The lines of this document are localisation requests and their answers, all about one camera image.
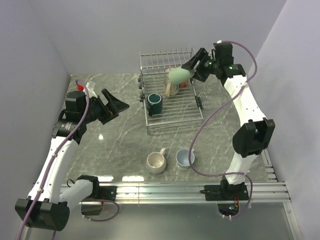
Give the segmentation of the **light green cup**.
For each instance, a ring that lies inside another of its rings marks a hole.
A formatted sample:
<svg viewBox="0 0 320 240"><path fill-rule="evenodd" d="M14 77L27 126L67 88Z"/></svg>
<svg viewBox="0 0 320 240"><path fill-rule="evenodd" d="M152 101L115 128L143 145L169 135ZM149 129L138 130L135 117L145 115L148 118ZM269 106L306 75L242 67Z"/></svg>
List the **light green cup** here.
<svg viewBox="0 0 320 240"><path fill-rule="evenodd" d="M168 72L168 79L173 85L179 85L185 82L186 80L189 80L190 78L192 78L194 74L195 74L194 70L187 70L179 66L176 68L172 68Z"/></svg>

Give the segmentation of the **dark green mug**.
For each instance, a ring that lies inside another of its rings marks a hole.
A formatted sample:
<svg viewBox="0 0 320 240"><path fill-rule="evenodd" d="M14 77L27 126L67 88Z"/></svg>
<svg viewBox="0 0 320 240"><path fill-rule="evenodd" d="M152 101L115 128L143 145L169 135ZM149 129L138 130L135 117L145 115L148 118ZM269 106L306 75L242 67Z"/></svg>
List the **dark green mug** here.
<svg viewBox="0 0 320 240"><path fill-rule="evenodd" d="M163 111L163 97L158 93L151 93L146 98L148 116L158 115Z"/></svg>

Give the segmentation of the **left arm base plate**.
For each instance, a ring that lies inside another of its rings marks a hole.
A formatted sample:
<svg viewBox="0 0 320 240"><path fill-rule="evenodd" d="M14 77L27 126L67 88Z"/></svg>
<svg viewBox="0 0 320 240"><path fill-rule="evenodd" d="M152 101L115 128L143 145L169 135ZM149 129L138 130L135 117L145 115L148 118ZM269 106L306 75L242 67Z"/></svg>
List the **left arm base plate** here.
<svg viewBox="0 0 320 240"><path fill-rule="evenodd" d="M100 187L97 194L79 202L82 217L92 222L106 222L114 219L120 212L116 195L115 185Z"/></svg>

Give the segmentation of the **pink mug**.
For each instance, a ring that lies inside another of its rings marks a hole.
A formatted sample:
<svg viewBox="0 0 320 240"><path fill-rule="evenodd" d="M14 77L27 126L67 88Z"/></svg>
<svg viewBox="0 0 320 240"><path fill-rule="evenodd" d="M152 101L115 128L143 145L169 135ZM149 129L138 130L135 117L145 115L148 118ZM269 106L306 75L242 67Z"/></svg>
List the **pink mug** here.
<svg viewBox="0 0 320 240"><path fill-rule="evenodd" d="M184 89L184 88L187 88L188 85L189 85L189 80L187 79L187 80L185 80L184 82L182 82L182 83L179 84L179 88L180 88L180 89Z"/></svg>

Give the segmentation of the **cream tall mug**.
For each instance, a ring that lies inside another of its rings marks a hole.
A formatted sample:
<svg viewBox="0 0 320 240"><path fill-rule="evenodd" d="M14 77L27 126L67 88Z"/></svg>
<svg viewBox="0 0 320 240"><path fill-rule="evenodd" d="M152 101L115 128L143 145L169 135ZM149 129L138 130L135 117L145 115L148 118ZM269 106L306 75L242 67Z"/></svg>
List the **cream tall mug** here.
<svg viewBox="0 0 320 240"><path fill-rule="evenodd" d="M168 98L170 96L174 96L179 91L179 85L174 85L169 81L168 73L171 69L174 68L168 68L165 71L165 79L164 79L164 95Z"/></svg>

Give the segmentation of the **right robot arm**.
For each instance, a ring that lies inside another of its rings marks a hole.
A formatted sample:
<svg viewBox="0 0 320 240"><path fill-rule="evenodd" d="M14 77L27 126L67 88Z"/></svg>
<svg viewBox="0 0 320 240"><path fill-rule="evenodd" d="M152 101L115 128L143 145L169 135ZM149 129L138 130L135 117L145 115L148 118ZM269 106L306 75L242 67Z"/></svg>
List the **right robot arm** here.
<svg viewBox="0 0 320 240"><path fill-rule="evenodd" d="M249 194L245 179L252 163L269 146L275 130L275 122L268 119L258 106L243 66L236 64L233 57L234 41L214 43L211 52L200 48L181 67L193 73L192 78L205 82L209 75L220 80L230 95L240 121L240 128L232 138L234 155L217 190L209 190L213 200L248 200Z"/></svg>

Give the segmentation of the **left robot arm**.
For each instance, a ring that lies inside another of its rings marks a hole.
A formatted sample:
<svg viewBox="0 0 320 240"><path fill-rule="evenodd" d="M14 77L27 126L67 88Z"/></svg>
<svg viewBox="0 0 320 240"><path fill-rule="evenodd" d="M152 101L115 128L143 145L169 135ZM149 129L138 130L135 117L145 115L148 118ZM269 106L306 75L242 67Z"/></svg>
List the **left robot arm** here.
<svg viewBox="0 0 320 240"><path fill-rule="evenodd" d="M107 104L89 90L67 93L65 108L53 127L49 152L41 173L27 198L19 198L15 204L23 226L62 231L72 209L82 200L106 199L98 177L90 175L79 176L69 189L61 192L63 178L87 131L87 125L95 121L104 125L130 107L106 89L101 92Z"/></svg>

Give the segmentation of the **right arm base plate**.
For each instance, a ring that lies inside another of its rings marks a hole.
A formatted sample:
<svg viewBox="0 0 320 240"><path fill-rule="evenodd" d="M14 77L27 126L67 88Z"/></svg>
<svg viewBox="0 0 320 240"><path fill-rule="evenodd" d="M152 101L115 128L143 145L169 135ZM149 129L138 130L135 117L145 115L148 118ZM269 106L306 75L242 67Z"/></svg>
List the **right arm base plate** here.
<svg viewBox="0 0 320 240"><path fill-rule="evenodd" d="M218 203L217 208L223 217L229 219L240 213L240 201L249 200L249 192L245 183L232 185L227 181L221 180L220 185L205 185L199 191L205 195L206 201L229 201L230 203Z"/></svg>

